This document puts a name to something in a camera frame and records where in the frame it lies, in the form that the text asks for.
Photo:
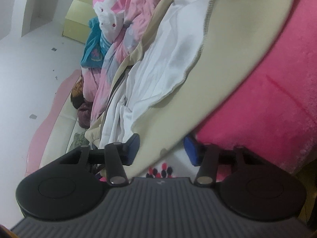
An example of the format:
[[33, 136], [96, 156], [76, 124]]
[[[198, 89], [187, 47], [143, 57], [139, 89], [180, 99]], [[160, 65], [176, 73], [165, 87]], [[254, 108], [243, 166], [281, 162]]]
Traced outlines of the beige zip-up jacket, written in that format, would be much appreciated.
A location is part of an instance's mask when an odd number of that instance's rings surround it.
[[162, 159], [262, 60], [293, 0], [161, 0], [118, 68], [103, 116], [85, 136], [97, 147], [140, 148], [128, 177]]

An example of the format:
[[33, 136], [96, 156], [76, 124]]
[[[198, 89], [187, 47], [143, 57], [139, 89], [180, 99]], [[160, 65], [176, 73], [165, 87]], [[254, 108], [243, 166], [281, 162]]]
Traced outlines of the cream pillow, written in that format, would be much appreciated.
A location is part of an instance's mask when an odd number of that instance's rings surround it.
[[69, 96], [54, 124], [39, 168], [46, 166], [81, 145], [88, 145], [89, 141], [84, 136], [85, 132], [86, 130], [79, 125], [77, 110], [71, 103]]

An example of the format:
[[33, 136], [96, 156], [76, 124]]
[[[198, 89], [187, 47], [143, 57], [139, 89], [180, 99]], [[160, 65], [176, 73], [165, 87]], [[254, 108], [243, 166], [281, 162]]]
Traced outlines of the pink bed headboard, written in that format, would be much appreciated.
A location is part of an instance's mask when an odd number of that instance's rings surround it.
[[28, 176], [29, 174], [39, 169], [43, 152], [46, 148], [55, 122], [57, 121], [62, 107], [64, 106], [73, 86], [79, 79], [80, 75], [81, 71], [79, 69], [75, 70], [67, 79], [65, 79], [61, 83], [61, 85], [57, 89], [48, 116], [38, 127], [33, 138], [31, 139], [27, 152], [25, 176]]

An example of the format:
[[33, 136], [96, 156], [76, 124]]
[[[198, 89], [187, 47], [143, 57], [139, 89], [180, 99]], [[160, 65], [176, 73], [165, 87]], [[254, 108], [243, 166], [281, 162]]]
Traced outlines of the teal patterned blanket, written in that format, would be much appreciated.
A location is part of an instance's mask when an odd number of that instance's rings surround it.
[[111, 47], [111, 43], [102, 34], [97, 17], [89, 20], [90, 33], [85, 43], [82, 68], [102, 68], [104, 57]]

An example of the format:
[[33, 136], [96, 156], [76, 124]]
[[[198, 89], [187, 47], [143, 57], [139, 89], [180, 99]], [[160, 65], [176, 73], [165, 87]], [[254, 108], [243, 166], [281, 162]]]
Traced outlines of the pale yellow wardrobe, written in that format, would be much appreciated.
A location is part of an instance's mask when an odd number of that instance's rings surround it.
[[73, 0], [65, 17], [62, 35], [85, 44], [90, 33], [89, 20], [94, 17], [92, 0]]

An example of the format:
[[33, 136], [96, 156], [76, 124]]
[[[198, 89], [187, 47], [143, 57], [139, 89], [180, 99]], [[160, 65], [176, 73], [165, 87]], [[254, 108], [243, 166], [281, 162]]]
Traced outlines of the pink floral duvet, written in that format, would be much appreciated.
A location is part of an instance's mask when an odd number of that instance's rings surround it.
[[92, 102], [92, 125], [105, 111], [113, 78], [134, 51], [160, 0], [93, 0], [103, 36], [111, 47], [102, 68], [82, 68], [83, 96]]

